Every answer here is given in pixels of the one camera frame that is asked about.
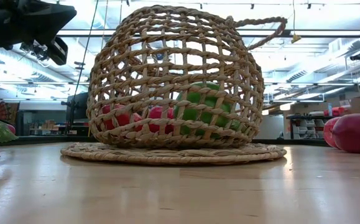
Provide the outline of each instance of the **wicker basket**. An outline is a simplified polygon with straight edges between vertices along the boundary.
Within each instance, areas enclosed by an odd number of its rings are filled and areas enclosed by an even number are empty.
[[[236,28],[270,22],[281,25],[245,47]],[[262,120],[264,80],[248,50],[279,35],[285,24],[281,17],[234,22],[232,17],[184,7],[136,10],[96,57],[87,110],[91,132],[100,142],[122,148],[237,148],[251,142]],[[209,88],[211,82],[219,89]],[[199,102],[189,101],[190,93],[199,93]],[[212,97],[215,105],[207,105],[205,100]],[[103,113],[106,105],[110,111]],[[149,118],[152,106],[162,107],[160,118]],[[170,107],[177,110],[174,119],[167,118]],[[183,119],[187,110],[197,119]],[[133,113],[142,119],[135,121]],[[119,125],[121,114],[129,114],[128,124]],[[204,114],[210,114],[209,123],[200,119]],[[218,125],[220,119],[228,122]],[[150,131],[150,124],[160,126],[159,131]],[[166,126],[173,126],[173,131],[166,132]]]

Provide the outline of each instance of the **pink ball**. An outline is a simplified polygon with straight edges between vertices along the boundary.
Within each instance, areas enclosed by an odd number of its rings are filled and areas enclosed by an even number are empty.
[[[13,125],[7,124],[7,127],[8,127],[8,129],[10,129],[10,131],[11,131],[13,134],[16,134],[16,129],[13,127]]]
[[[325,123],[325,126],[323,127],[323,138],[325,139],[326,143],[328,143],[329,146],[334,147],[334,148],[339,148],[337,147],[335,140],[333,139],[333,127],[335,126],[337,120],[339,120],[340,117],[337,118],[332,118],[329,121],[327,121]]]
[[[333,137],[340,149],[360,153],[360,114],[345,115],[337,120]]]

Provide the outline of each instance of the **red ball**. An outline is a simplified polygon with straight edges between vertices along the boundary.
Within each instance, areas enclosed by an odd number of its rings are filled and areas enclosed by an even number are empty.
[[[162,117],[162,113],[163,113],[163,108],[161,106],[155,106],[153,107],[150,112],[149,112],[149,118],[153,118],[153,119],[157,119],[157,118],[161,118]],[[167,110],[167,118],[168,119],[174,119],[174,110],[173,108],[169,108]],[[159,125],[156,124],[150,124],[149,125],[149,131],[156,133],[159,131]],[[174,131],[174,126],[169,124],[166,125],[165,128],[165,133],[171,133],[172,131]]]
[[[333,130],[333,126],[335,126],[337,120],[339,119],[340,117],[332,118],[329,121],[327,121],[325,123],[325,126],[323,127],[323,138],[325,139],[326,143],[328,143],[329,146],[337,149],[339,147],[337,147],[335,140],[333,139],[332,130]]]
[[[121,109],[124,107],[125,107],[124,105],[119,105],[119,104],[114,105],[115,109]],[[103,106],[102,111],[103,114],[107,114],[111,111],[111,107],[109,105],[105,105]],[[134,122],[142,120],[142,117],[137,113],[133,113],[133,117],[134,117]],[[129,113],[120,114],[119,116],[116,116],[116,120],[118,121],[119,126],[125,126],[130,123],[130,114]],[[112,130],[115,128],[113,125],[113,121],[111,119],[104,121],[104,124],[106,129],[108,130]],[[141,129],[142,126],[136,127],[136,131],[140,131]]]
[[[345,115],[337,120],[333,137],[340,149],[360,153],[360,114]]]

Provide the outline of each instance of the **ceiling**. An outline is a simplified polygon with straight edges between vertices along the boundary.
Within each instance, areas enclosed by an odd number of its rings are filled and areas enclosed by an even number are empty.
[[[25,82],[25,84],[0,83],[0,89],[9,90],[16,96],[24,94],[27,98],[66,98],[68,95],[74,94],[75,86],[70,83],[77,82],[79,79],[79,70],[75,69],[78,65],[75,65],[75,62],[83,62],[84,60],[85,66],[80,81],[86,82],[93,67],[95,56],[107,40],[107,37],[93,36],[89,38],[84,33],[87,34],[91,26],[93,31],[106,29],[113,32],[119,25],[119,21],[134,10],[154,4],[185,6],[221,17],[231,15],[235,21],[276,16],[287,18],[287,29],[295,29],[296,34],[302,36],[301,40],[292,44],[291,36],[276,38],[251,51],[257,63],[262,67],[265,82],[268,84],[293,83],[267,85],[265,91],[267,104],[275,103],[272,102],[274,99],[321,100],[322,95],[316,95],[316,93],[325,93],[325,91],[340,88],[336,85],[323,88],[318,85],[306,86],[295,83],[345,83],[352,85],[353,82],[360,81],[360,60],[351,61],[349,59],[349,56],[360,53],[360,37],[332,37],[339,33],[348,35],[347,30],[360,33],[360,1],[296,0],[293,10],[292,0],[204,0],[200,2],[182,0],[181,4],[169,0],[132,0],[129,1],[129,6],[126,1],[100,0],[93,24],[91,22],[97,1],[61,0],[58,2],[59,4],[74,6],[78,11],[76,17],[62,30],[71,32],[71,35],[63,35],[64,32],[61,35],[69,48],[67,64],[58,66],[51,60],[38,62],[31,54],[24,53],[20,49],[20,45],[15,45],[10,52],[0,49],[0,82]],[[245,26],[239,28],[239,33],[244,35],[242,40],[246,46],[249,46],[262,39],[262,37],[253,37],[254,32],[270,32],[277,26],[278,24]],[[50,82],[50,84],[29,84],[26,82]],[[339,91],[347,90],[346,86],[342,87],[344,88]],[[82,84],[77,93],[87,91],[87,89],[87,85]],[[311,98],[303,96],[310,93],[315,93],[316,96]]]

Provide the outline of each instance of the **woven placemat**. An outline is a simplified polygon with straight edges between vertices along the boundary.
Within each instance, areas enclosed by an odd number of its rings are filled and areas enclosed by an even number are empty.
[[[275,145],[247,144],[240,149],[120,149],[102,143],[74,143],[61,149],[64,156],[87,161],[127,162],[148,165],[242,164],[283,157],[285,149]]]

